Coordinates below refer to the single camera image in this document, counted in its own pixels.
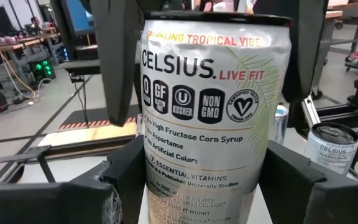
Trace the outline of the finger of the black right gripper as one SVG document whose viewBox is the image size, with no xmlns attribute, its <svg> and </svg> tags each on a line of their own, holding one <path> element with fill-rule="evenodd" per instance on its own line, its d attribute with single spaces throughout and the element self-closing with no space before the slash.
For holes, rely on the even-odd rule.
<svg viewBox="0 0 358 224">
<path fill-rule="evenodd" d="M 256 14 L 291 19 L 291 55 L 282 88 L 289 103 L 301 101 L 310 93 L 328 1 L 257 0 L 253 6 Z"/>
<path fill-rule="evenodd" d="M 123 126 L 131 99 L 140 93 L 139 34 L 143 12 L 137 0 L 89 0 L 110 122 Z"/>
</svg>

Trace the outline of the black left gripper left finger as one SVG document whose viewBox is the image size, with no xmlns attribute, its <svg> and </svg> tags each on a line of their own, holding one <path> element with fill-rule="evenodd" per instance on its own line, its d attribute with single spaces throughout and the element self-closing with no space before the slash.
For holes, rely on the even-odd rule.
<svg viewBox="0 0 358 224">
<path fill-rule="evenodd" d="M 47 164 L 52 146 L 0 157 L 0 163 L 37 159 L 47 182 L 0 184 L 0 224 L 138 224 L 145 188 L 144 137 L 115 146 L 97 166 L 56 182 Z"/>
</svg>

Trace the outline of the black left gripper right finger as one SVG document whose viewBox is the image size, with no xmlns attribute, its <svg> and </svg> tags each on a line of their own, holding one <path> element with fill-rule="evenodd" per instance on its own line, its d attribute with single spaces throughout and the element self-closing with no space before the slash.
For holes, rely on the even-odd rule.
<svg viewBox="0 0 358 224">
<path fill-rule="evenodd" d="M 358 224 L 351 179 L 269 141 L 259 186 L 273 224 Z"/>
</svg>

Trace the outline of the Celsius Peach Vibe can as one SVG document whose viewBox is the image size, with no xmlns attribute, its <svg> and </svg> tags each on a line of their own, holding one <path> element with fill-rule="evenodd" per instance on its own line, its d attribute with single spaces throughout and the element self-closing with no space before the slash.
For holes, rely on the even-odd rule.
<svg viewBox="0 0 358 224">
<path fill-rule="evenodd" d="M 316 164 L 347 175 L 358 148 L 358 134 L 337 123 L 314 124 L 308 133 L 305 157 Z"/>
</svg>

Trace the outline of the Celsius Tropical Vibe can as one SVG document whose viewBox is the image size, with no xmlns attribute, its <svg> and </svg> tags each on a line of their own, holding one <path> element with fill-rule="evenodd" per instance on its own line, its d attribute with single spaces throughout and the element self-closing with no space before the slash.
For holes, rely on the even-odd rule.
<svg viewBox="0 0 358 224">
<path fill-rule="evenodd" d="M 287 17 L 148 12 L 140 44 L 150 224 L 246 224 L 291 52 Z"/>
</svg>

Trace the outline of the wooden workbench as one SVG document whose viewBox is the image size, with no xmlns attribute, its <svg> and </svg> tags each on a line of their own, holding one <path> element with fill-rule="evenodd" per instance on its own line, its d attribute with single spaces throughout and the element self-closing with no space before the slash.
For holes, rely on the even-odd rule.
<svg viewBox="0 0 358 224">
<path fill-rule="evenodd" d="M 322 97 L 323 92 L 319 89 L 319 82 L 322 76 L 323 67 L 326 65 L 328 52 L 332 45 L 351 44 L 351 49 L 345 51 L 343 49 L 334 48 L 336 51 L 340 51 L 341 54 L 348 56 L 350 60 L 352 54 L 356 51 L 358 46 L 358 23 L 357 28 L 352 39 L 334 39 L 333 31 L 335 28 L 336 20 L 339 20 L 343 15 L 343 10 L 358 8 L 358 2 L 347 4 L 331 4 L 329 3 L 326 11 L 326 17 L 323 27 L 323 34 L 321 36 L 321 43 L 319 46 L 318 57 L 314 70 L 314 77 L 311 86 L 311 94 L 313 100 L 318 100 Z"/>
<path fill-rule="evenodd" d="M 26 83 L 30 82 L 29 76 L 23 67 L 30 62 L 49 59 L 50 63 L 56 65 L 59 63 L 57 52 L 63 52 L 63 43 L 61 41 L 54 44 L 52 40 L 58 40 L 60 33 L 56 28 L 50 28 L 51 33 L 38 35 L 36 37 L 26 37 L 16 41 L 14 44 L 5 44 L 0 46 L 0 52 L 8 55 L 8 62 L 12 65 L 16 75 Z"/>
</svg>

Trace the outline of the silver aluminium bar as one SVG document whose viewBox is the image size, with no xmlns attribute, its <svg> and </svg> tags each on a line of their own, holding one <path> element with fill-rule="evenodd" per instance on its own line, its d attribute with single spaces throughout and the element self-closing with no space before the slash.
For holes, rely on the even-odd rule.
<svg viewBox="0 0 358 224">
<path fill-rule="evenodd" d="M 301 101 L 301 107 L 305 115 L 306 122 L 310 128 L 320 123 L 320 118 L 313 103 L 311 95 Z"/>
</svg>

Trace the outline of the black mat hazard stripes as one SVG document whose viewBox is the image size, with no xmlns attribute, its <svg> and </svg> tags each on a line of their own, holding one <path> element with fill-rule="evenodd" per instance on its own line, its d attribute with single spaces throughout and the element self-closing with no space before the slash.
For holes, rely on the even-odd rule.
<svg viewBox="0 0 358 224">
<path fill-rule="evenodd" d="M 59 130 L 93 128 L 111 124 L 105 108 L 88 109 L 86 114 L 88 116 L 88 122 L 85 121 L 82 110 L 72 112 L 60 125 Z"/>
</svg>

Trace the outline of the black device green lights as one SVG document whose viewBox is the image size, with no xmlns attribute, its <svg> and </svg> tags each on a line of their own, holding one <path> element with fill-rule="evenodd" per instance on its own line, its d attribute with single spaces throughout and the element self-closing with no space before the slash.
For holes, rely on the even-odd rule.
<svg viewBox="0 0 358 224">
<path fill-rule="evenodd" d="M 40 83 L 40 81 L 44 78 L 50 78 L 52 80 L 56 78 L 52 64 L 47 58 L 35 62 L 29 62 L 29 67 L 37 83 Z"/>
</svg>

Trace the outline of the Red Bull sugarfree can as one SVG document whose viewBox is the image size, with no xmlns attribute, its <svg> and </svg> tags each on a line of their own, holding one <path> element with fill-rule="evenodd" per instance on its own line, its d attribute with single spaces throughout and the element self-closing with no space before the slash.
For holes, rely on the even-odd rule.
<svg viewBox="0 0 358 224">
<path fill-rule="evenodd" d="M 273 120 L 270 139 L 283 145 L 288 123 L 288 108 L 284 105 L 278 105 Z"/>
</svg>

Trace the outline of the person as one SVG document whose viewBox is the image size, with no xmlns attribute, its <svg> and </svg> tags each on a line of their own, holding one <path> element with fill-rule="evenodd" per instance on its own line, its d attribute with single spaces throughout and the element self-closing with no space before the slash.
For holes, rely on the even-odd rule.
<svg viewBox="0 0 358 224">
<path fill-rule="evenodd" d="M 42 26 L 40 25 L 40 21 L 38 20 L 37 17 L 32 17 L 30 19 L 31 21 L 31 30 L 34 31 L 34 32 L 41 32 L 42 31 Z"/>
</svg>

